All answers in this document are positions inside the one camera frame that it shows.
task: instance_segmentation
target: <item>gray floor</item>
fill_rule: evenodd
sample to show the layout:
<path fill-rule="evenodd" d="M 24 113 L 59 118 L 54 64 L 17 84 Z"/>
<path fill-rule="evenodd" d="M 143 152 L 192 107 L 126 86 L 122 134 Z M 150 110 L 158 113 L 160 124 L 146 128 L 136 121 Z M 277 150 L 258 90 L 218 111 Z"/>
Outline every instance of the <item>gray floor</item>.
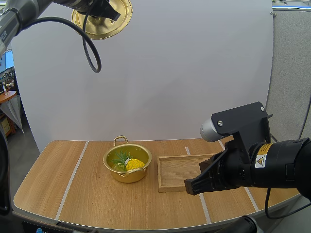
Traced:
<path fill-rule="evenodd" d="M 25 114 L 21 118 L 24 133 L 17 128 L 16 134 L 7 137 L 10 155 L 11 202 L 40 152 L 30 130 Z"/>

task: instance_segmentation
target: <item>pineapple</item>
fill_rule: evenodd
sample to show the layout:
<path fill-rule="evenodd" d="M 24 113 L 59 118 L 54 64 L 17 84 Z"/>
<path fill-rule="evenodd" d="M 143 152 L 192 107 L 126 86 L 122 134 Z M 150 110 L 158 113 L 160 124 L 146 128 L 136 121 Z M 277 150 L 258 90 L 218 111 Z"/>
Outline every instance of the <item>pineapple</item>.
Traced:
<path fill-rule="evenodd" d="M 130 152 L 127 153 L 121 150 L 120 153 L 117 153 L 115 151 L 115 154 L 118 159 L 113 159 L 111 160 L 111 162 L 113 162 L 116 166 L 120 167 L 124 171 L 140 168 L 145 165 L 141 160 L 133 159 L 133 157 L 130 156 Z"/>

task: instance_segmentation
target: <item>gold pot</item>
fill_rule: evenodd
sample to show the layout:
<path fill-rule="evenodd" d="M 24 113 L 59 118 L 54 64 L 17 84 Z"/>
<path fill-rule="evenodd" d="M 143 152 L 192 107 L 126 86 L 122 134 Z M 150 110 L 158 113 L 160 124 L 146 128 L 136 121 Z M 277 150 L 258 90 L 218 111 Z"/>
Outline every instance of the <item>gold pot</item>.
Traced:
<path fill-rule="evenodd" d="M 117 139 L 124 138 L 124 144 L 116 146 Z M 134 159 L 141 160 L 145 165 L 143 167 L 132 169 L 129 171 L 117 170 L 116 165 L 111 162 L 113 159 L 117 159 L 115 151 L 120 152 L 120 150 L 128 151 L 131 153 Z M 113 147 L 110 148 L 103 157 L 103 162 L 105 166 L 110 170 L 111 175 L 117 181 L 123 183 L 134 183 L 141 180 L 146 175 L 147 166 L 151 162 L 151 152 L 144 146 L 139 144 L 128 143 L 125 136 L 118 136 L 113 140 Z"/>

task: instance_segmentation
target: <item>golden lid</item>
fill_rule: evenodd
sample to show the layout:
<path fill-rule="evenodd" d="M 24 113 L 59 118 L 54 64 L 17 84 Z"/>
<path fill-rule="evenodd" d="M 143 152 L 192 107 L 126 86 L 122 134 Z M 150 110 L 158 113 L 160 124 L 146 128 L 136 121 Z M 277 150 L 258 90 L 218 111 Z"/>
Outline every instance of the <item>golden lid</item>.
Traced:
<path fill-rule="evenodd" d="M 120 13 L 120 17 L 114 22 L 105 17 L 89 16 L 86 22 L 86 33 L 89 38 L 93 40 L 106 39 L 121 32 L 130 22 L 133 13 L 130 0 L 110 0 L 109 3 L 113 9 Z M 71 20 L 75 25 L 82 28 L 84 18 L 85 15 L 73 10 Z"/>

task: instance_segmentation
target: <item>warning label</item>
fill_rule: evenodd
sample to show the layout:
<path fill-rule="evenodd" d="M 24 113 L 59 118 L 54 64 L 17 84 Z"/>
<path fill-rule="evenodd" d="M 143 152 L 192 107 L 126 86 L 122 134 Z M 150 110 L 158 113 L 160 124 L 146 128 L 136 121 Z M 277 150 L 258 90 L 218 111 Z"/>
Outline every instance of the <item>warning label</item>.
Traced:
<path fill-rule="evenodd" d="M 272 143 L 264 144 L 258 151 L 256 156 L 255 168 L 262 168 L 266 165 L 266 157 L 269 148 L 272 146 Z"/>

